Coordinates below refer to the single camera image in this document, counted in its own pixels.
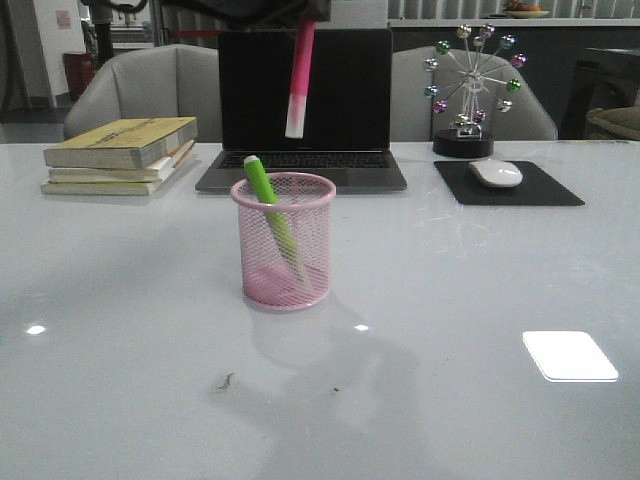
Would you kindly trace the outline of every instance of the laptop keyboard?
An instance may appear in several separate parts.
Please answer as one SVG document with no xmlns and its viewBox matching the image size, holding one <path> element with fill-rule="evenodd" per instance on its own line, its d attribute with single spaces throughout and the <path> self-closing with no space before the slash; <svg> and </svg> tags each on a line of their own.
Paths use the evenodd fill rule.
<svg viewBox="0 0 640 480">
<path fill-rule="evenodd" d="M 265 168 L 387 168 L 382 152 L 262 153 Z M 221 168 L 242 168 L 245 155 L 227 155 Z"/>
</svg>

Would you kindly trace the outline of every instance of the laptop screen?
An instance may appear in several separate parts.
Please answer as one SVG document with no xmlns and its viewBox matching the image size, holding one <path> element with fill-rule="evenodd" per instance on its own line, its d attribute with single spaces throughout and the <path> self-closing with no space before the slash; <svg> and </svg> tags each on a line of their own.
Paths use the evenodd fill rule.
<svg viewBox="0 0 640 480">
<path fill-rule="evenodd" d="M 295 36 L 219 36 L 227 150 L 382 150 L 389 146 L 390 30 L 317 30 L 304 137 L 284 136 Z"/>
</svg>

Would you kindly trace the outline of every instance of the laptop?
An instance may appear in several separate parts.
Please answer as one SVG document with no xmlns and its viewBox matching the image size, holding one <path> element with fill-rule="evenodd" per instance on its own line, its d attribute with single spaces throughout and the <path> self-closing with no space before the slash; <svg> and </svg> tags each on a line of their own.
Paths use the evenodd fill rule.
<svg viewBox="0 0 640 480">
<path fill-rule="evenodd" d="M 406 189 L 389 150 L 391 31 L 316 31 L 301 139 L 285 137 L 294 45 L 285 30 L 218 37 L 223 151 L 196 189 L 228 192 L 248 155 L 267 172 L 322 175 L 339 193 Z"/>
</svg>

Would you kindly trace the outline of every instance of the black mouse pad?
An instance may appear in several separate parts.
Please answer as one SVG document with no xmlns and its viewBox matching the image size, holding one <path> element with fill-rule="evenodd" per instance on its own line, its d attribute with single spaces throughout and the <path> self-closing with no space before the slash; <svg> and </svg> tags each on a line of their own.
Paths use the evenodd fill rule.
<svg viewBox="0 0 640 480">
<path fill-rule="evenodd" d="M 469 161 L 436 161 L 435 166 L 458 202 L 464 205 L 584 205 L 576 195 L 532 162 L 511 162 L 522 172 L 516 187 L 491 188 L 480 183 Z"/>
</svg>

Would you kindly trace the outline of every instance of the green marker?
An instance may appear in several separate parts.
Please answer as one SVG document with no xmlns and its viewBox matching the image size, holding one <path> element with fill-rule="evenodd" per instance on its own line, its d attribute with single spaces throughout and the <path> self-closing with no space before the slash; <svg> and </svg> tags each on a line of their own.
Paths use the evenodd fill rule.
<svg viewBox="0 0 640 480">
<path fill-rule="evenodd" d="M 245 158 L 244 171 L 247 174 L 249 182 L 251 183 L 260 203 L 267 203 L 270 205 L 278 203 L 278 196 L 273 191 L 269 177 L 264 171 L 262 162 L 258 157 L 250 155 Z M 311 284 L 307 278 L 304 265 L 299 258 L 296 239 L 293 237 L 293 234 L 289 229 L 286 216 L 282 212 L 268 212 L 265 215 L 269 222 L 269 226 L 271 227 L 271 232 L 278 244 L 278 249 L 280 250 L 282 258 L 284 258 L 289 264 L 296 278 L 306 287 L 310 287 Z"/>
</svg>

